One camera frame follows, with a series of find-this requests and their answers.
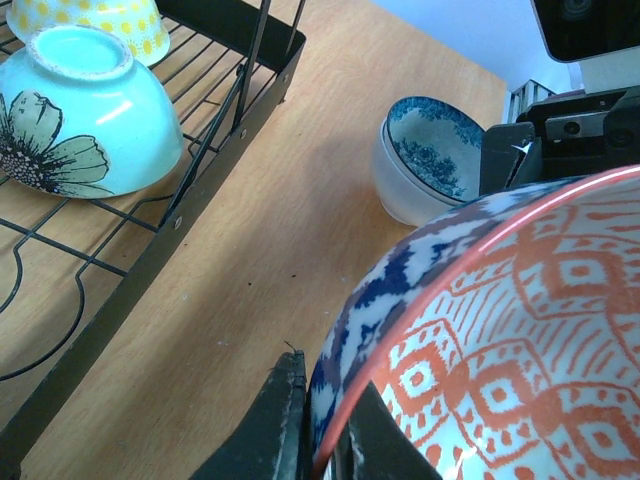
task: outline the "bowl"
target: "bowl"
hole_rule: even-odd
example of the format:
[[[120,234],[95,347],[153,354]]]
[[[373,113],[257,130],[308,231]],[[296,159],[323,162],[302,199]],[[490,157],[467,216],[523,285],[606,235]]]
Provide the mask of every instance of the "bowl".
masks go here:
[[[427,187],[400,160],[383,121],[373,148],[371,170],[380,203],[396,221],[420,227],[459,202]]]
[[[392,249],[315,366],[314,478],[370,381],[443,478],[640,478],[639,186],[502,192]]]
[[[0,167],[29,187],[123,195],[167,175],[183,145],[160,82],[103,30],[41,30],[0,65]]]
[[[470,117],[434,98],[396,102],[373,150],[373,178],[385,210],[422,226],[477,197],[483,134]]]
[[[169,51],[169,32],[154,0],[13,0],[7,11],[7,25],[23,43],[43,28],[67,24],[116,35],[147,66]]]

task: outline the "bowl rim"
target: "bowl rim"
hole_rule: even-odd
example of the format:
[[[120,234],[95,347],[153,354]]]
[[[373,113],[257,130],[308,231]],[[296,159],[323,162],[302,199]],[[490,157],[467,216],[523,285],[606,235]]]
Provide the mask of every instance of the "bowl rim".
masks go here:
[[[439,190],[431,187],[424,183],[417,175],[415,175],[402,161],[396,150],[393,148],[391,144],[391,139],[389,138],[389,133],[387,130],[387,119],[385,118],[380,125],[380,140],[382,143],[382,148],[384,148],[384,152],[387,155],[387,158],[393,163],[396,168],[400,171],[402,175],[404,175],[407,180],[409,180],[413,185],[415,185],[421,192],[429,195],[434,200],[437,200],[445,205],[449,205],[450,207],[457,207],[459,205],[464,204],[463,201],[455,200],[448,195],[441,193]]]
[[[387,130],[387,136],[389,137],[389,143],[391,144],[391,147],[393,148],[394,153],[396,154],[396,156],[398,157],[398,160],[402,163],[402,165],[409,171],[411,172],[411,175],[413,175],[414,177],[416,177],[418,179],[418,181],[420,181],[423,185],[426,185],[428,188],[432,189],[434,192],[438,192],[439,195],[442,195],[443,197],[446,197],[448,199],[447,204],[448,205],[461,205],[465,202],[470,202],[473,200],[473,198],[470,198],[468,200],[464,200],[462,198],[456,198],[453,197],[451,195],[449,195],[448,193],[442,192],[440,190],[438,190],[435,187],[432,187],[431,185],[428,185],[426,182],[423,182],[422,179],[420,179],[420,177],[418,177],[418,175],[416,175],[410,168],[409,166],[406,164],[406,162],[402,159],[402,157],[400,156],[400,152],[398,152],[398,150],[396,149],[395,145],[393,144],[393,137],[391,136],[391,126],[389,125],[389,120],[391,117],[391,113],[393,112],[393,110],[396,108],[396,106],[398,106],[398,104],[400,102],[405,102],[407,100],[412,100],[412,99],[419,99],[419,100],[429,100],[435,103],[439,103],[441,105],[446,106],[447,108],[452,109],[455,112],[460,113],[461,115],[465,116],[466,118],[468,118],[473,124],[475,124],[480,131],[484,134],[486,133],[486,130],[484,128],[482,128],[480,126],[480,124],[478,122],[476,122],[473,118],[471,118],[469,115],[467,115],[466,113],[464,113],[462,110],[460,110],[457,107],[454,107],[453,105],[451,105],[450,103],[444,102],[442,100],[438,100],[437,98],[433,98],[433,97],[428,97],[428,96],[421,96],[421,95],[411,95],[408,97],[403,97],[399,100],[397,100],[396,102],[394,102],[393,105],[391,105],[391,107],[389,108],[389,111],[387,112],[387,115],[385,117],[385,124],[386,124],[386,130]],[[480,179],[478,179],[478,189],[480,188]]]
[[[337,445],[337,440],[347,424],[351,412],[358,403],[366,386],[373,378],[373,373],[377,366],[385,356],[389,355],[398,338],[400,338],[415,317],[422,314],[443,289],[450,285],[464,269],[476,262],[478,258],[482,257],[484,253],[496,243],[521,230],[536,218],[540,218],[555,208],[566,205],[587,193],[633,178],[640,179],[640,165],[609,170],[566,185],[523,207],[516,215],[509,217],[500,225],[496,226],[492,231],[488,232],[469,247],[464,254],[454,260],[437,277],[437,281],[431,283],[428,288],[420,292],[417,297],[407,305],[406,310],[400,318],[390,327],[386,335],[380,339],[378,345],[373,349],[360,370],[355,374],[353,381],[350,382],[349,387],[344,391],[339,407],[336,408],[331,416],[322,441],[316,450],[312,478],[321,478],[324,473],[324,469],[333,453],[333,448]]]

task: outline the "orange geometric pattern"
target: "orange geometric pattern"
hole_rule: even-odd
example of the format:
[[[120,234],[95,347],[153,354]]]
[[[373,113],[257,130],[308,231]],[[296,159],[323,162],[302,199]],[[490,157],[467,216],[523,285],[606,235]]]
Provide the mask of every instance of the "orange geometric pattern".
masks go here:
[[[640,478],[640,201],[606,193],[495,245],[375,373],[441,475]]]

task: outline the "dish rack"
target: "dish rack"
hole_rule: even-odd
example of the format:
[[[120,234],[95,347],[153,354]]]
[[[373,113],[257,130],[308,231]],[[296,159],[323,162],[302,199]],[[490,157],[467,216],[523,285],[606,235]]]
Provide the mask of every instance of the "dish rack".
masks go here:
[[[22,47],[4,19],[10,3],[0,0],[0,61]],[[80,201],[32,191],[0,170],[0,480],[19,478],[29,450],[284,101],[306,41],[305,0],[287,22],[269,14],[270,0],[156,3],[172,42],[152,70],[186,146],[174,172],[136,194]]]

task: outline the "wooden table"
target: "wooden table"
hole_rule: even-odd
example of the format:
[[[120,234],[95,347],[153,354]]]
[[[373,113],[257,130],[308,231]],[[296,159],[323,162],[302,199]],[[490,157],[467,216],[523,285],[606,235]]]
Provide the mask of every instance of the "wooden table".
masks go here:
[[[292,18],[294,2],[273,3]],[[187,478],[285,340],[311,373],[351,289],[409,232],[369,174],[389,106],[429,95],[485,127],[500,121],[500,79],[366,0],[309,0],[300,28],[309,41],[286,103],[33,448],[25,478]]]

